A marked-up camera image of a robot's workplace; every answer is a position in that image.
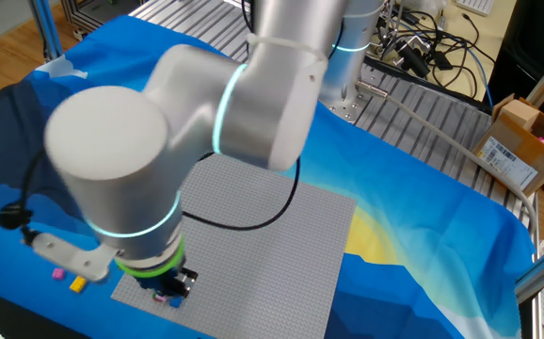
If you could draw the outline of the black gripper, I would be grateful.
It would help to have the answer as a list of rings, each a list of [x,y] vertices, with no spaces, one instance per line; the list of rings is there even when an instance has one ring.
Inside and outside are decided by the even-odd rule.
[[[158,269],[157,275],[150,277],[136,277],[136,281],[143,289],[152,289],[161,295],[186,299],[198,277],[199,273],[194,270],[172,267],[166,270]]]

